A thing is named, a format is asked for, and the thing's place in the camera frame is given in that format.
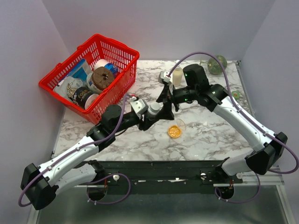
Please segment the small pill bottle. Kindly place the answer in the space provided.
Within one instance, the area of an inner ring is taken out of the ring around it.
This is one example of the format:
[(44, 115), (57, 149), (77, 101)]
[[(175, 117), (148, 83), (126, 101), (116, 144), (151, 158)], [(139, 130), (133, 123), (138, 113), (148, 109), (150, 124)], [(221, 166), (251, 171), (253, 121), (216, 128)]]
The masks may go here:
[(156, 117), (156, 115), (159, 113), (160, 109), (161, 109), (161, 106), (158, 102), (156, 102), (156, 101), (152, 102), (149, 105), (149, 107), (147, 109), (147, 113), (146, 113), (149, 120), (153, 120)]

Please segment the clear dish lid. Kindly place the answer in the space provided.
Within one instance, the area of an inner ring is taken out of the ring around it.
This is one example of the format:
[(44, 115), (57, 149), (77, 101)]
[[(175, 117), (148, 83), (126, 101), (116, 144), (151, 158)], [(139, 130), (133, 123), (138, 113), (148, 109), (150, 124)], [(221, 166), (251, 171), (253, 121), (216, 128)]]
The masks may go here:
[(182, 131), (186, 130), (186, 124), (182, 119), (176, 119), (176, 124), (180, 130)]

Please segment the orange pill dish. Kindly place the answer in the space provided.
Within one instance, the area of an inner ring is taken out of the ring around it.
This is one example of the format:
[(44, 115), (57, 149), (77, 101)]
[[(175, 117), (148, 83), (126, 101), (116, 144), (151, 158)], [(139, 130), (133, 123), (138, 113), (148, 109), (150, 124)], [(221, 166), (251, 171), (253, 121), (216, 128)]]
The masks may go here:
[(182, 130), (177, 125), (173, 125), (168, 128), (168, 135), (171, 138), (179, 138), (181, 134), (182, 134)]

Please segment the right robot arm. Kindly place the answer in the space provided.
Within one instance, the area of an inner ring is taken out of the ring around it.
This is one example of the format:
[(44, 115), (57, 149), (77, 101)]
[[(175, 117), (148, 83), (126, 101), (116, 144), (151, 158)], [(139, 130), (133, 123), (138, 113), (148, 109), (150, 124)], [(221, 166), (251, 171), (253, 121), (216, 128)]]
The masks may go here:
[(170, 103), (179, 109), (181, 103), (197, 101), (209, 111), (226, 120), (249, 143), (252, 151), (221, 162), (215, 171), (215, 178), (221, 183), (227, 182), (240, 172), (253, 171), (264, 175), (281, 157), (288, 140), (283, 132), (274, 133), (257, 122), (246, 110), (228, 95), (220, 84), (210, 84), (205, 70), (198, 64), (183, 69), (187, 86), (175, 89), (173, 79), (168, 72), (160, 72), (158, 81), (164, 84), (158, 102)]

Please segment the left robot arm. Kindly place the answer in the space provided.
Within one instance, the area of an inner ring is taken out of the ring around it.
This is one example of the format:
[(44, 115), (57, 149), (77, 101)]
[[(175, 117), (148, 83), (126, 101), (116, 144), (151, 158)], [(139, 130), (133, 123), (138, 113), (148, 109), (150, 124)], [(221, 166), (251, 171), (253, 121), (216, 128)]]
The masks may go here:
[(76, 145), (39, 166), (33, 163), (26, 166), (21, 181), (19, 206), (24, 206), (22, 198), (26, 196), (29, 205), (41, 210), (67, 189), (83, 183), (101, 183), (107, 179), (101, 165), (96, 161), (83, 161), (110, 146), (117, 132), (133, 126), (145, 131), (163, 119), (161, 106), (157, 102), (143, 105), (140, 100), (134, 101), (128, 113), (124, 112), (124, 108), (119, 105), (108, 106), (101, 121)]

